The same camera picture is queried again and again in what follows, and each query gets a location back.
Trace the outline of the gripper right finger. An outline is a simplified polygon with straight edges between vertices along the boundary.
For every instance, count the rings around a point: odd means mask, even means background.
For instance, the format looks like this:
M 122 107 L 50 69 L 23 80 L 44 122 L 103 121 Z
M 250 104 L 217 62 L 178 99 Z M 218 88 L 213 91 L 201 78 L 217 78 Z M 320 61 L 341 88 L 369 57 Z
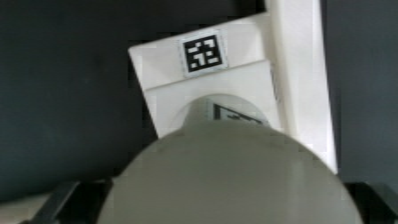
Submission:
M 346 189 L 353 198 L 364 224 L 398 224 L 398 193 L 382 183 L 350 182 Z

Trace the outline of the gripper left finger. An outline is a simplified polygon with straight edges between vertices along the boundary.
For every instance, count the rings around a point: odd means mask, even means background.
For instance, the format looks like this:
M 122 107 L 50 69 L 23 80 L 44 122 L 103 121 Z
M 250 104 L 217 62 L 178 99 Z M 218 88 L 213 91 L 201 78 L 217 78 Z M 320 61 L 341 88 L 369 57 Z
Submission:
M 64 182 L 32 218 L 19 224 L 98 224 L 112 180 Z

